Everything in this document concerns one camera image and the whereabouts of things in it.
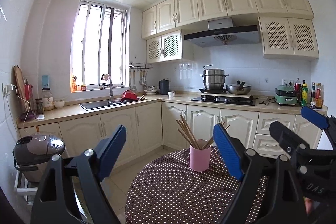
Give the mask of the person's left hand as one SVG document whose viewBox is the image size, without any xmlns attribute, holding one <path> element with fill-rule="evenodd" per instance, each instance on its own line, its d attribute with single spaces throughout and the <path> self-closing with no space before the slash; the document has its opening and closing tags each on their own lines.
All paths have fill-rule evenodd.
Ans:
<svg viewBox="0 0 336 224">
<path fill-rule="evenodd" d="M 306 213 L 307 215 L 309 215 L 314 210 L 314 201 L 307 197 L 304 197 L 303 199 L 305 203 Z"/>
</svg>

